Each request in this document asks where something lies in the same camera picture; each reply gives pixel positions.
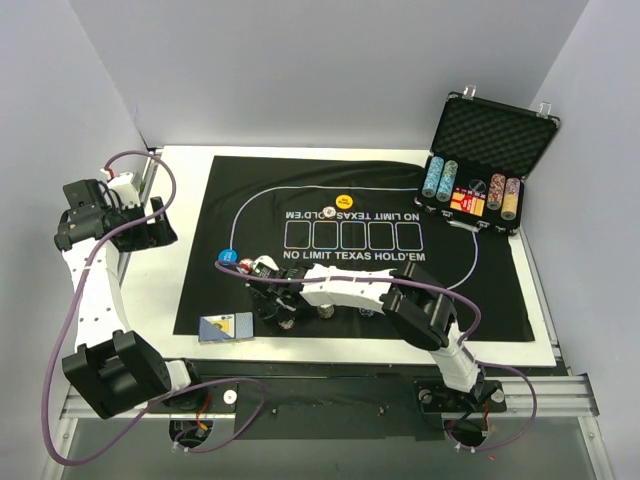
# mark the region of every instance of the case latch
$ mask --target case latch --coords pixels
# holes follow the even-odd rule
[[[475,85],[467,85],[464,87],[464,91],[462,92],[462,98],[465,100],[473,100],[473,97],[476,95],[476,86]]]
[[[548,118],[551,113],[551,104],[549,102],[540,103],[540,109],[538,110],[538,116],[542,118]]]

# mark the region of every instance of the case lid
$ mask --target case lid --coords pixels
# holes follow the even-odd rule
[[[484,100],[467,91],[451,92],[431,151],[445,160],[466,159],[522,177],[538,163],[559,128],[558,117]]]

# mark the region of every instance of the black poker mat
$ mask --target black poker mat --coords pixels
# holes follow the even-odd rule
[[[216,157],[195,231],[174,334],[197,335],[203,315],[251,310],[243,282],[225,276],[214,266],[219,253],[230,248],[236,216],[232,247],[239,259],[269,255],[280,266],[288,266],[299,256],[298,261],[352,270],[394,268],[402,258],[413,259],[443,285],[455,284],[473,263],[475,249],[469,231],[452,227],[442,218],[418,214],[413,207],[414,191],[358,189],[413,189],[422,176],[423,169],[397,162]],[[302,186],[305,188],[283,188]],[[341,218],[333,223],[317,218],[325,206],[335,206],[342,194],[351,196],[353,205],[347,210],[338,209]],[[483,321],[472,340],[533,341],[507,237],[481,232],[477,239],[476,268],[456,288],[483,312]],[[460,305],[458,320],[464,330],[473,315]],[[255,321],[254,333],[399,338],[383,315],[366,318],[345,307],[336,308],[329,320],[303,319],[288,331]]]

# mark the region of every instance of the poker chip case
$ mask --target poker chip case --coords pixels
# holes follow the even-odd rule
[[[514,234],[520,226],[526,179],[560,128],[560,119],[549,115],[550,107],[543,103],[535,112],[485,100],[475,96],[472,85],[464,93],[451,92],[433,138],[416,206],[450,222]],[[444,202],[425,196],[422,188],[436,157],[457,162],[452,196]],[[487,207],[494,174],[521,182],[511,220],[505,220],[500,209]]]

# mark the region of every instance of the gray wall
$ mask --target gray wall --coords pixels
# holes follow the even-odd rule
[[[425,148],[446,94],[527,107],[587,0],[71,0],[150,145]]]
[[[564,125],[527,184],[562,350],[589,372],[617,476],[638,478],[640,3],[591,0],[537,100]]]
[[[53,245],[62,185],[143,145],[66,1],[2,2],[0,64],[0,478],[33,480],[44,370],[73,292]],[[67,388],[59,374],[54,430]]]

